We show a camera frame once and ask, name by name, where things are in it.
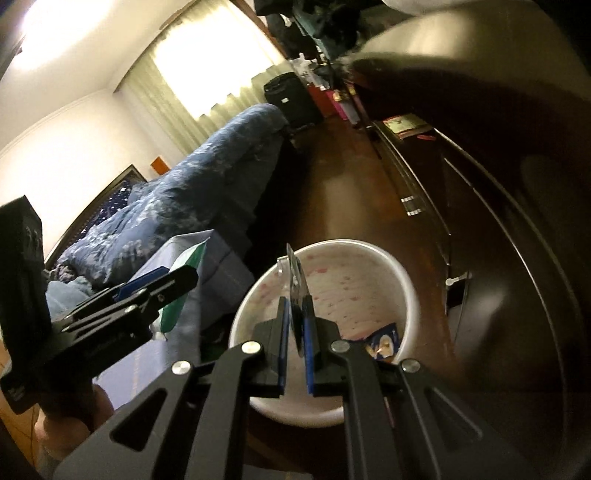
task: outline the green curtain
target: green curtain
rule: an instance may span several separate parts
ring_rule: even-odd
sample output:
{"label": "green curtain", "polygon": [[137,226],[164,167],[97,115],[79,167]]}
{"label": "green curtain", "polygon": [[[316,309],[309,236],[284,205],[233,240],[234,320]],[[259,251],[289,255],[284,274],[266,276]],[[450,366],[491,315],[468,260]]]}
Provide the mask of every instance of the green curtain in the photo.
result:
{"label": "green curtain", "polygon": [[200,0],[158,36],[122,85],[189,154],[235,115],[264,102],[263,85],[290,71],[291,64],[229,0]]}

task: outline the silver bolt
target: silver bolt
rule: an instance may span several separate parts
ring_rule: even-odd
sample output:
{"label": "silver bolt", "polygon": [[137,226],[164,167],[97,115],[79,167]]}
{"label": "silver bolt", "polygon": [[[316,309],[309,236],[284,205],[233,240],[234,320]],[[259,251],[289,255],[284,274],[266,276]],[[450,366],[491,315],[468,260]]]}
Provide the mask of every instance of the silver bolt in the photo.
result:
{"label": "silver bolt", "polygon": [[184,375],[191,370],[191,364],[186,360],[179,360],[173,364],[173,373],[175,375]]}
{"label": "silver bolt", "polygon": [[402,370],[408,374],[415,374],[421,369],[421,364],[414,358],[404,359],[400,365],[402,366]]}
{"label": "silver bolt", "polygon": [[242,351],[244,353],[248,353],[250,355],[253,355],[255,353],[258,353],[261,350],[261,344],[259,342],[255,342],[253,340],[250,340],[249,342],[244,342],[242,344]]}
{"label": "silver bolt", "polygon": [[330,344],[330,349],[334,353],[345,353],[349,350],[349,342],[347,340],[335,340]]}

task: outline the blue bedspread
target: blue bedspread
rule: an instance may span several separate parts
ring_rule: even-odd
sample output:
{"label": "blue bedspread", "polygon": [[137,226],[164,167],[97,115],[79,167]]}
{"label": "blue bedspread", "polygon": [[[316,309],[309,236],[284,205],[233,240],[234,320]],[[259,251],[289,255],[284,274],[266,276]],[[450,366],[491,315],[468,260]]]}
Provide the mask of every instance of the blue bedspread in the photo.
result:
{"label": "blue bedspread", "polygon": [[167,174],[134,186],[129,205],[90,229],[58,264],[95,289],[129,280],[169,238],[208,228],[228,202],[233,171],[246,162],[274,166],[286,124],[272,105],[245,110]]}

